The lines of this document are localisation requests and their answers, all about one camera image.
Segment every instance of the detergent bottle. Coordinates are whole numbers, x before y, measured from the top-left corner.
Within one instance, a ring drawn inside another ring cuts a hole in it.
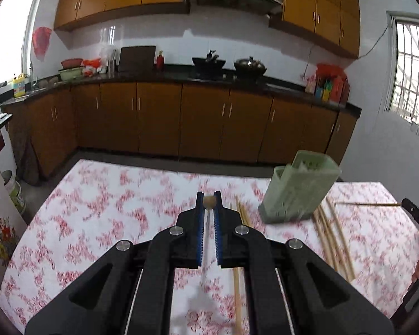
[[[12,83],[14,86],[14,97],[19,98],[25,95],[25,76],[20,74],[17,78],[14,74],[14,79],[12,79]]]

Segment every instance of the metal screw head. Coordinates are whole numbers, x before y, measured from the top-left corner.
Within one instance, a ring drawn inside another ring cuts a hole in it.
[[[292,249],[301,249],[303,247],[303,243],[299,239],[293,238],[289,240],[289,247]]]
[[[116,244],[116,249],[120,250],[121,252],[124,252],[125,250],[128,250],[130,248],[130,242],[129,241],[119,241]]]
[[[240,235],[245,235],[245,234],[248,234],[248,232],[249,232],[250,230],[248,229],[248,227],[247,226],[237,226],[236,228],[235,228],[235,232],[237,233],[237,234],[240,234]]]
[[[179,226],[175,226],[175,227],[172,227],[172,228],[169,230],[169,232],[170,232],[172,235],[181,235],[181,234],[183,234],[183,228],[182,228],[182,227],[179,227]]]

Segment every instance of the red bowl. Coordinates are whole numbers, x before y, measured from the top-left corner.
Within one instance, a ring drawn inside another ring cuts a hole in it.
[[[71,69],[71,68],[79,68],[82,64],[82,60],[80,58],[76,59],[67,59],[61,62],[63,69]]]

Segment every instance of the red flower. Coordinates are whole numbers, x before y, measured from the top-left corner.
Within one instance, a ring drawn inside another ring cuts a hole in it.
[[[8,241],[11,239],[11,230],[9,229],[9,227],[4,226],[2,229],[2,234],[4,241]]]

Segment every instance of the tablecloth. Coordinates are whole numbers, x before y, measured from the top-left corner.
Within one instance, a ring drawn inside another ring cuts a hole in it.
[[[12,257],[0,307],[20,331],[30,318],[121,239],[151,240],[195,206],[197,191],[222,192],[224,206],[244,205],[253,227],[267,238],[299,238],[324,253],[312,221],[266,226],[257,207],[267,179],[156,171],[81,160],[63,178],[32,220]],[[380,183],[335,183],[331,202],[395,202]],[[322,203],[332,220],[328,205]],[[335,207],[349,242],[352,285],[391,316],[411,283],[419,234],[400,208]],[[171,334],[231,334],[235,324],[231,269],[216,264],[213,222],[206,218],[203,265],[175,273]],[[242,327],[248,334],[244,290]]]

